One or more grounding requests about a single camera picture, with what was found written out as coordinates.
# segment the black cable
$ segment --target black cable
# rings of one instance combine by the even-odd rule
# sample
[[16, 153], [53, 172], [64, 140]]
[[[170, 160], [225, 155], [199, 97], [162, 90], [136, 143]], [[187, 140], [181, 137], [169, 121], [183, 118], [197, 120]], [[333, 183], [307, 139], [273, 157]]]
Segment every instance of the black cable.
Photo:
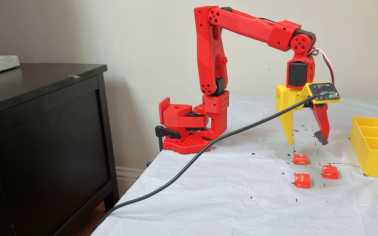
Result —
[[265, 118], [265, 119], [263, 119], [263, 120], [261, 120], [261, 121], [258, 121], [258, 122], [255, 122], [255, 123], [253, 123], [253, 124], [251, 124], [251, 125], [248, 125], [248, 126], [246, 126], [246, 127], [242, 127], [242, 128], [240, 128], [240, 129], [238, 129], [238, 130], [235, 130], [235, 131], [233, 131], [233, 132], [230, 132], [230, 133], [226, 133], [225, 135], [223, 135], [223, 136], [219, 136], [218, 138], [216, 138], [216, 139], [214, 139], [214, 140], [212, 140], [207, 146], [205, 146], [200, 152], [198, 152], [198, 154], [196, 154], [195, 155], [195, 157], [193, 157], [192, 158], [192, 160], [190, 160], [189, 161], [189, 163], [185, 166], [185, 167], [183, 167], [183, 169], [176, 175], [176, 176], [174, 176], [170, 181], [168, 181], [165, 185], [163, 185], [163, 186], [161, 186], [161, 187], [159, 187], [158, 189], [156, 189], [156, 190], [154, 190], [154, 191], [152, 191], [151, 193], [149, 193], [149, 194], [147, 194], [147, 195], [144, 195], [144, 196], [142, 196], [142, 197], [138, 197], [138, 198], [136, 198], [136, 199], [134, 199], [134, 200], [129, 200], [129, 201], [127, 201], [127, 202], [124, 202], [124, 203], [120, 203], [119, 205], [117, 205], [117, 206], [115, 206], [115, 207], [113, 207], [112, 209], [110, 209], [108, 212], [106, 212], [106, 214], [102, 217], [102, 219], [100, 220], [100, 222], [99, 222], [99, 225], [112, 213], [112, 212], [114, 212], [115, 210], [117, 210], [117, 209], [119, 209], [119, 208], [121, 208], [121, 207], [124, 207], [124, 206], [127, 206], [127, 205], [130, 205], [130, 204], [132, 204], [132, 203], [137, 203], [137, 202], [139, 202], [139, 201], [142, 201], [142, 200], [145, 200], [145, 199], [147, 199], [147, 198], [149, 198], [149, 197], [152, 197], [152, 196], [154, 196], [154, 195], [156, 195], [157, 193], [159, 193], [159, 192], [161, 192], [162, 190], [164, 190], [165, 188], [167, 188], [167, 187], [169, 187], [172, 183], [174, 183], [181, 175], [183, 175], [183, 173], [185, 173], [185, 171], [198, 159], [198, 157], [200, 157], [201, 156], [201, 154], [203, 154], [208, 148], [210, 148], [212, 145], [214, 145], [215, 143], [217, 143], [217, 142], [219, 142], [219, 141], [221, 141], [221, 140], [223, 140], [223, 139], [226, 139], [226, 138], [228, 138], [228, 137], [230, 137], [230, 136], [233, 136], [233, 135], [235, 135], [235, 134], [238, 134], [238, 133], [241, 133], [241, 132], [243, 132], [243, 131], [246, 131], [246, 130], [248, 130], [248, 129], [251, 129], [251, 128], [253, 128], [253, 127], [256, 127], [256, 126], [258, 126], [258, 125], [260, 125], [260, 124], [263, 124], [263, 123], [265, 123], [265, 122], [267, 122], [267, 121], [270, 121], [270, 120], [272, 120], [272, 119], [275, 119], [275, 118], [277, 118], [277, 117], [279, 117], [280, 115], [283, 115], [283, 114], [285, 114], [285, 113], [287, 113], [287, 112], [289, 112], [289, 111], [291, 111], [291, 110], [293, 110], [293, 109], [295, 109], [296, 107], [299, 107], [299, 106], [301, 106], [301, 105], [303, 105], [303, 104], [305, 104], [305, 103], [308, 103], [308, 102], [311, 102], [312, 100], [314, 100], [315, 98], [317, 98], [317, 97], [319, 97], [319, 96], [321, 96], [321, 95], [323, 95], [323, 94], [327, 94], [327, 93], [321, 93], [321, 94], [318, 94], [318, 95], [314, 95], [314, 96], [312, 96], [312, 97], [308, 97], [308, 98], [306, 98], [305, 100], [302, 100], [301, 102], [299, 102], [299, 103], [297, 103], [297, 104], [295, 104], [295, 105], [292, 105], [292, 106], [290, 106], [289, 108], [287, 108], [287, 109], [284, 109], [284, 110], [282, 110], [282, 111], [280, 111], [280, 112], [278, 112], [278, 113], [276, 113], [276, 114], [274, 114], [274, 115], [271, 115], [270, 117], [268, 117], [268, 118]]
[[262, 20], [265, 20], [265, 21], [269, 21], [269, 22], [272, 22], [272, 23], [274, 23], [274, 24], [276, 24], [276, 22], [275, 21], [272, 21], [272, 20], [270, 20], [270, 19], [267, 19], [267, 18], [262, 18], [262, 17], [258, 17], [259, 19], [262, 19]]

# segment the yellow tray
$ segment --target yellow tray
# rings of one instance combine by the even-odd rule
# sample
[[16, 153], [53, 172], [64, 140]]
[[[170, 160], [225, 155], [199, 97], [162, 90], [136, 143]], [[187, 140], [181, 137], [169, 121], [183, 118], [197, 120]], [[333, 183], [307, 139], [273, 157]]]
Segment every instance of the yellow tray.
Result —
[[364, 174], [378, 177], [378, 118], [354, 117], [350, 137]]

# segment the white tablecloth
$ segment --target white tablecloth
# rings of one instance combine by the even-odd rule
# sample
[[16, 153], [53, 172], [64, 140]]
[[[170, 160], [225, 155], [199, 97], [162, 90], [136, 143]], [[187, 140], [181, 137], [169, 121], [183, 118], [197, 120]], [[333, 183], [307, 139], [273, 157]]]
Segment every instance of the white tablecloth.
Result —
[[[363, 175], [348, 140], [353, 116], [378, 118], [378, 100], [328, 106], [328, 145], [313, 137], [319, 128], [307, 108], [294, 112], [294, 146], [274, 119], [217, 143], [177, 182], [115, 211], [92, 235], [378, 235], [378, 178]], [[273, 97], [231, 95], [227, 131], [274, 113]], [[309, 165], [294, 165], [294, 150]], [[119, 203], [162, 186], [192, 157], [163, 150]], [[332, 164], [339, 179], [322, 178], [327, 163], [342, 163]], [[295, 187], [294, 173], [310, 174], [311, 187]]]

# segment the wooden floor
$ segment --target wooden floor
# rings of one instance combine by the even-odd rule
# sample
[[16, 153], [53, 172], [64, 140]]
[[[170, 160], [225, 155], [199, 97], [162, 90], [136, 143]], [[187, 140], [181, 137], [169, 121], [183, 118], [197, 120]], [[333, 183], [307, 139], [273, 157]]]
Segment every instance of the wooden floor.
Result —
[[105, 214], [105, 204], [102, 202], [91, 213], [89, 219], [82, 223], [82, 225], [76, 230], [72, 236], [90, 236], [99, 224], [100, 219]]

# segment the black clamp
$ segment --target black clamp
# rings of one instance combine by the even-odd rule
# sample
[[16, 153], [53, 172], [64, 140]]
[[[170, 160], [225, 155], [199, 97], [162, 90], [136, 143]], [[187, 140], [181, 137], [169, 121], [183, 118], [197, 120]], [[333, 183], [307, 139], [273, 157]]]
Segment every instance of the black clamp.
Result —
[[171, 139], [181, 139], [179, 132], [168, 129], [163, 126], [156, 126], [156, 136], [158, 137], [158, 145], [159, 145], [160, 151], [163, 150], [162, 138], [164, 136], [170, 137]]

